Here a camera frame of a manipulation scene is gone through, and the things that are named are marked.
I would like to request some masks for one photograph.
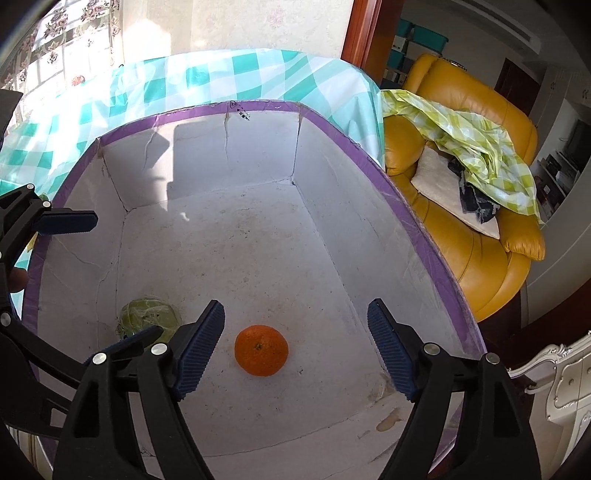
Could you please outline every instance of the teal storage bin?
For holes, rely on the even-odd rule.
[[[413,32],[413,42],[441,53],[443,51],[443,47],[445,47],[447,43],[447,37],[444,37],[433,30],[429,30],[428,28],[415,25]]]
[[[401,18],[400,20],[398,20],[396,35],[399,37],[406,38],[410,33],[412,27],[412,23],[410,23],[408,20]]]
[[[391,50],[390,56],[388,57],[388,68],[399,70],[404,60],[404,53],[398,50]]]

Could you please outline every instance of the metal pin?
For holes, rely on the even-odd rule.
[[[439,355],[439,352],[441,352],[439,345],[436,343],[426,343],[423,349],[427,355]]]
[[[0,315],[0,323],[2,323],[2,326],[7,327],[8,325],[10,325],[10,322],[10,314],[8,314],[7,312],[3,312],[3,314]]]
[[[94,357],[92,357],[92,363],[94,363],[95,365],[100,365],[105,360],[107,360],[107,355],[103,352],[97,353]]]
[[[166,343],[156,343],[156,345],[150,349],[150,352],[152,352],[154,355],[162,355],[166,352],[166,350],[168,350]]]
[[[487,362],[493,365],[497,365],[501,361],[501,359],[496,353],[487,353],[485,355],[485,358]]]

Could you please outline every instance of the tangerine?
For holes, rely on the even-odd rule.
[[[245,328],[234,343],[234,357],[238,365],[257,377],[276,374],[285,364],[289,353],[283,335],[267,325]]]

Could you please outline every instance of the armchair armrest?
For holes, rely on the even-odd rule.
[[[520,215],[501,207],[496,214],[501,245],[506,252],[543,260],[546,255],[544,237],[535,215]]]
[[[393,177],[419,159],[426,141],[409,120],[391,115],[384,118],[384,142],[386,173]]]

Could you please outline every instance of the purple edge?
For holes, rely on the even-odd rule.
[[[436,286],[437,292],[452,320],[452,324],[463,348],[466,352],[477,357],[480,357],[486,352],[484,341],[482,340],[480,331],[476,327],[476,322],[474,321],[472,312],[467,305],[467,301],[460,286],[439,251],[439,248],[433,242],[433,239],[425,227],[417,219],[404,196],[400,194],[386,173],[358,144],[353,142],[343,132],[339,131],[326,118],[302,104],[280,100],[248,100],[243,102],[231,100],[228,102],[198,105],[167,113],[159,113],[117,127],[92,142],[90,147],[82,154],[80,160],[74,165],[72,170],[70,170],[70,173],[58,189],[53,199],[53,205],[55,207],[63,207],[65,205],[74,185],[76,185],[101,146],[109,145],[122,138],[160,125],[178,122],[189,118],[217,115],[239,110],[245,112],[267,110],[300,112],[302,117],[308,119],[315,124],[316,127],[322,130],[372,182],[404,226],[404,229],[413,243],[413,247]],[[37,312],[41,288],[41,275],[43,273],[43,264],[49,247],[49,242],[49,237],[40,236],[35,243],[28,267],[30,278],[29,284],[25,290],[22,303],[22,322],[34,333],[37,333]],[[451,441],[450,437],[455,437],[455,430],[444,430],[438,453],[449,444]],[[57,452],[57,442],[55,440],[41,438],[41,444],[45,449],[50,463],[53,464]]]

